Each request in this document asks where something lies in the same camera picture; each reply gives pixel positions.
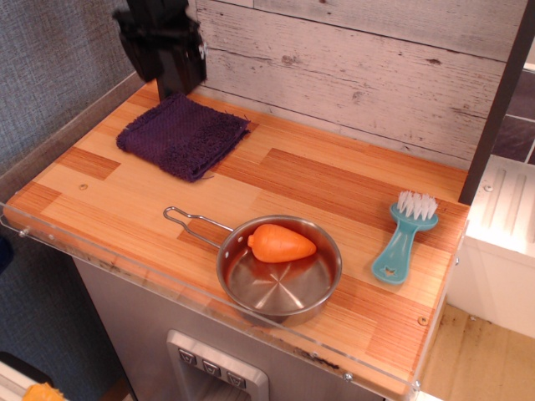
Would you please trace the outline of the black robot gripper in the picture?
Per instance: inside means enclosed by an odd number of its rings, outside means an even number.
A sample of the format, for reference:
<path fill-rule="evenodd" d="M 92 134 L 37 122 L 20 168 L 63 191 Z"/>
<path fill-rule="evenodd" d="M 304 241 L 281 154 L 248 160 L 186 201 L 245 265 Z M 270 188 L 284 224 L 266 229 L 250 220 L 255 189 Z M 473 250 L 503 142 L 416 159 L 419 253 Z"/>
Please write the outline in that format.
<path fill-rule="evenodd" d="M 119 24 L 123 49 L 145 82 L 180 79 L 191 92 L 206 80 L 206 44 L 162 50 L 155 41 L 201 41 L 199 23 L 187 14 L 187 0 L 127 1 L 128 7 L 113 11 Z"/>

